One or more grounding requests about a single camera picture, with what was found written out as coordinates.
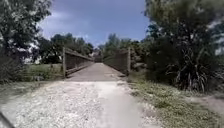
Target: bridge deck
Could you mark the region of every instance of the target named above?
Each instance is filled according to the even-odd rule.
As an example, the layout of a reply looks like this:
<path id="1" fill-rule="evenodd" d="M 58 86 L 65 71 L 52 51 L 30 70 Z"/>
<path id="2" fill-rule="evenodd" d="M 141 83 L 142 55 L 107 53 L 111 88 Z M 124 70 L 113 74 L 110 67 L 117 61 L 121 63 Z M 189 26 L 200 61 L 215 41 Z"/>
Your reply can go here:
<path id="1" fill-rule="evenodd" d="M 117 81 L 123 74 L 103 63 L 95 63 L 69 76 L 67 81 Z"/>

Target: bush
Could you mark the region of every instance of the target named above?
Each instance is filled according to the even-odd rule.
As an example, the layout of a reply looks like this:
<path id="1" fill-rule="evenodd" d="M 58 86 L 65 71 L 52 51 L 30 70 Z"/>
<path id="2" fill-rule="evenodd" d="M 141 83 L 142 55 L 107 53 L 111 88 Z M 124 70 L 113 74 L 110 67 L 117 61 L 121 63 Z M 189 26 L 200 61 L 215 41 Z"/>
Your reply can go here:
<path id="1" fill-rule="evenodd" d="M 0 53 L 0 84 L 20 80 L 22 69 L 19 59 Z"/>

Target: trail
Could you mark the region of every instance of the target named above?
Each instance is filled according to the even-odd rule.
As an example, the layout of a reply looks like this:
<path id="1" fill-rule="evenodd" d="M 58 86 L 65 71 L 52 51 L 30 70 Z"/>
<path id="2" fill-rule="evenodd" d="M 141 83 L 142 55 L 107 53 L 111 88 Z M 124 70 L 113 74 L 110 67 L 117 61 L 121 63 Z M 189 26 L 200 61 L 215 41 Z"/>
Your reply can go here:
<path id="1" fill-rule="evenodd" d="M 160 128 L 147 114 L 153 107 L 132 97 L 118 75 L 94 64 L 68 80 L 10 100 L 1 110 L 16 128 Z"/>

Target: gravel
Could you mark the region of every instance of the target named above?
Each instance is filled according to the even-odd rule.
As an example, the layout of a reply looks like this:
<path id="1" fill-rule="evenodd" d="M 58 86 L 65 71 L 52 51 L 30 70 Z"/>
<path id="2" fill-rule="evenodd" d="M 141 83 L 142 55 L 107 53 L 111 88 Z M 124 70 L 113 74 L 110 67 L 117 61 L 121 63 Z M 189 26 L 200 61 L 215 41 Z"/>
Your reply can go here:
<path id="1" fill-rule="evenodd" d="M 160 127 L 123 81 L 58 81 L 3 104 L 1 110 L 16 128 Z"/>

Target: weeds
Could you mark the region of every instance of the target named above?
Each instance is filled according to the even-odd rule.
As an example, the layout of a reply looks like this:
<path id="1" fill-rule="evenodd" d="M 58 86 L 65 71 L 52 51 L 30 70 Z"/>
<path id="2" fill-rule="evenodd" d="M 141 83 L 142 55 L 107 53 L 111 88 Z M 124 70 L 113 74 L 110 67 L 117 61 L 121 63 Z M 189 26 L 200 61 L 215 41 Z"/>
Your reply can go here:
<path id="1" fill-rule="evenodd" d="M 185 92 L 174 87 L 146 81 L 141 75 L 132 74 L 132 88 L 138 96 L 155 106 L 165 128 L 220 128 L 220 117 L 196 103 L 184 100 Z"/>

